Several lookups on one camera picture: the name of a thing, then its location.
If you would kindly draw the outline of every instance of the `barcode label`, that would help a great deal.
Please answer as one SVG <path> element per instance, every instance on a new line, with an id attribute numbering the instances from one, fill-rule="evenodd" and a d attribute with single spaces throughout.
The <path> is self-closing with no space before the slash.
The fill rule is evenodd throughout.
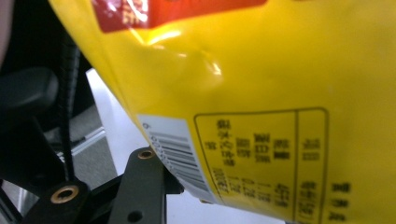
<path id="1" fill-rule="evenodd" d="M 191 141 L 184 119 L 138 116 L 158 157 L 180 183 L 194 196 L 215 203 Z"/>

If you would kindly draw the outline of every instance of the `yellow plastic bag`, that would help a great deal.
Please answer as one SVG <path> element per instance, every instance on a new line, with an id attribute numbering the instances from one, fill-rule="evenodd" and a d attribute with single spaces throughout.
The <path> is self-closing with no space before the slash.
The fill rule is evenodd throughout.
<path id="1" fill-rule="evenodd" d="M 50 0 L 196 197 L 394 223 L 393 0 Z"/>

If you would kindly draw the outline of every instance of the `barcode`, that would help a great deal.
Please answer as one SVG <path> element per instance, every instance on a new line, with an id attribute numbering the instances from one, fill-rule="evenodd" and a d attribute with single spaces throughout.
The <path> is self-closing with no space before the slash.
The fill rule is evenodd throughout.
<path id="1" fill-rule="evenodd" d="M 194 196 L 215 203 L 202 166 L 195 154 L 189 126 L 184 119 L 139 115 L 143 129 L 158 157 Z"/>
<path id="2" fill-rule="evenodd" d="M 168 133 L 148 133 L 151 140 L 155 139 L 159 143 L 160 148 L 157 150 L 163 153 L 162 159 L 167 161 L 169 169 L 176 176 L 198 189 L 208 191 L 187 138 Z"/>

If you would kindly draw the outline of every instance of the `white surface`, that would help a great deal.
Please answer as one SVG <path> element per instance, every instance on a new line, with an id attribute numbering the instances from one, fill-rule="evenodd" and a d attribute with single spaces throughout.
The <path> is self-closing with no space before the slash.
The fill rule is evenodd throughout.
<path id="1" fill-rule="evenodd" d="M 106 129 L 107 142 L 118 174 L 122 174 L 129 154 L 148 145 L 111 94 L 105 83 L 91 69 L 87 72 L 99 116 Z M 284 224 L 285 222 L 216 204 L 201 203 L 188 192 L 167 196 L 169 224 Z"/>
<path id="2" fill-rule="evenodd" d="M 87 72 L 93 98 L 99 117 L 106 130 L 106 138 L 111 157 L 118 175 L 122 175 L 129 155 L 136 149 L 147 147 L 149 143 L 128 118 L 120 103 L 110 92 L 95 70 Z"/>

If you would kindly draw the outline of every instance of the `black cable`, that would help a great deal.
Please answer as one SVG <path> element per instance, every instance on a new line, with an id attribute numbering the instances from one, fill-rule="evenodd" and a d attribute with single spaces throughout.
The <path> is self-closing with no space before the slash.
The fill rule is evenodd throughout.
<path id="1" fill-rule="evenodd" d="M 61 82 L 59 97 L 60 134 L 64 152 L 66 180 L 75 179 L 72 144 L 70 140 L 70 119 L 76 93 L 79 67 L 79 49 L 69 34 L 65 34 L 62 48 Z"/>

